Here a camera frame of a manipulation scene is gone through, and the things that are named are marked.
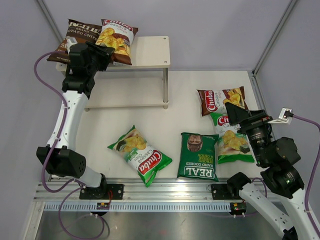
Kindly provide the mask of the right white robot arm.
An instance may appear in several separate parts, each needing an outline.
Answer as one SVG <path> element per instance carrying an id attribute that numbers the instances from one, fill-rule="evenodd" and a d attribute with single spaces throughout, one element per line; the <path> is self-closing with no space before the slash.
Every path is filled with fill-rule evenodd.
<path id="1" fill-rule="evenodd" d="M 290 108 L 283 108 L 278 119 L 273 119 L 265 110 L 248 110 L 232 103 L 225 105 L 229 124 L 239 125 L 238 133 L 248 137 L 263 183 L 284 206 L 281 212 L 265 196 L 260 196 L 253 181 L 239 172 L 227 180 L 227 193 L 232 198 L 241 198 L 252 205 L 277 231 L 283 240 L 318 240 L 320 223 L 309 205 L 309 195 L 320 158 L 317 157 L 307 185 L 294 168 L 300 159 L 298 148 L 292 138 L 273 140 L 273 124 L 289 124 L 298 119 L 319 127 L 312 120 L 300 117 Z"/>

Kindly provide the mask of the brown Kettle sea salt bag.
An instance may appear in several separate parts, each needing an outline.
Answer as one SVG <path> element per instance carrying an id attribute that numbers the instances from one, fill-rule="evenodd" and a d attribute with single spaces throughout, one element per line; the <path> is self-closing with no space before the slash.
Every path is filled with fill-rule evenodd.
<path id="1" fill-rule="evenodd" d="M 65 38 L 56 49 L 59 53 L 51 54 L 46 60 L 48 62 L 57 62 L 62 64 L 70 63 L 70 58 L 67 53 L 67 39 L 74 38 L 77 43 L 90 42 L 95 44 L 101 33 L 101 29 L 101 25 L 69 19 Z"/>

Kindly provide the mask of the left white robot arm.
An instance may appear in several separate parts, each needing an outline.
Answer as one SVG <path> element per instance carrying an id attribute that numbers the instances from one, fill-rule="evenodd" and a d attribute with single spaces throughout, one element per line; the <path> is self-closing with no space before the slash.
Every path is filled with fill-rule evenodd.
<path id="1" fill-rule="evenodd" d="M 50 193 L 60 192 L 64 187 L 56 190 L 49 188 L 45 180 L 46 173 L 67 177 L 68 183 L 78 183 L 83 200 L 103 199 L 110 193 L 106 177 L 87 166 L 86 158 L 76 152 L 76 138 L 81 116 L 95 86 L 95 75 L 107 69 L 114 51 L 113 47 L 90 42 L 69 42 L 67 53 L 70 62 L 66 67 L 62 90 L 58 91 L 41 78 L 38 79 L 62 101 L 50 139 L 36 151 L 42 163 L 42 185 Z"/>

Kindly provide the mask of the brown Chuba cassava bag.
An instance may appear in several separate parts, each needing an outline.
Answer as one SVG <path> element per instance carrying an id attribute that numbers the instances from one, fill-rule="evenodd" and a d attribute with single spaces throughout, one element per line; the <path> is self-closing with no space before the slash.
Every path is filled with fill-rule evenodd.
<path id="1" fill-rule="evenodd" d="M 204 117 L 211 113 L 227 114 L 226 103 L 231 103 L 242 109 L 248 109 L 245 102 L 244 86 L 221 90 L 197 90 L 200 103 L 201 115 Z"/>
<path id="2" fill-rule="evenodd" d="M 111 19 L 101 19 L 101 24 L 101 32 L 95 44 L 114 48 L 113 65 L 131 66 L 131 45 L 139 28 Z"/>

